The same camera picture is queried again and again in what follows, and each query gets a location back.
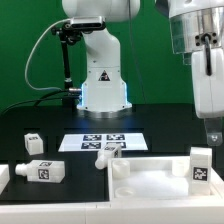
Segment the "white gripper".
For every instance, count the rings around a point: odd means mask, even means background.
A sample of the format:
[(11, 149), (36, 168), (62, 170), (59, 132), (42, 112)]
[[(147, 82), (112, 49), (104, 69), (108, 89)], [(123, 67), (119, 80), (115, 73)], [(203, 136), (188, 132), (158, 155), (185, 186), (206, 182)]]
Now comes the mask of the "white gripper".
[(211, 50), (212, 74), (206, 74), (206, 58), (203, 51), (191, 56), (192, 82), (196, 114), (205, 119), (207, 144), (220, 146), (223, 143), (222, 119), (224, 116), (224, 50)]

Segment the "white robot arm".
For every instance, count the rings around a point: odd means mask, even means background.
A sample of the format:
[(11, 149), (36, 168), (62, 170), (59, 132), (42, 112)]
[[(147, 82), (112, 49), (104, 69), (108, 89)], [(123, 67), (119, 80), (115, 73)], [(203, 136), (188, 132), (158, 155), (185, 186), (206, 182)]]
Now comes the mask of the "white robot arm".
[[(207, 144), (223, 142), (224, 0), (155, 0), (169, 18), (173, 52), (191, 65), (196, 114), (204, 120)], [(83, 35), (87, 78), (78, 109), (111, 117), (129, 109), (121, 79), (120, 43), (107, 28), (137, 15), (140, 0), (62, 0), (67, 26)]]

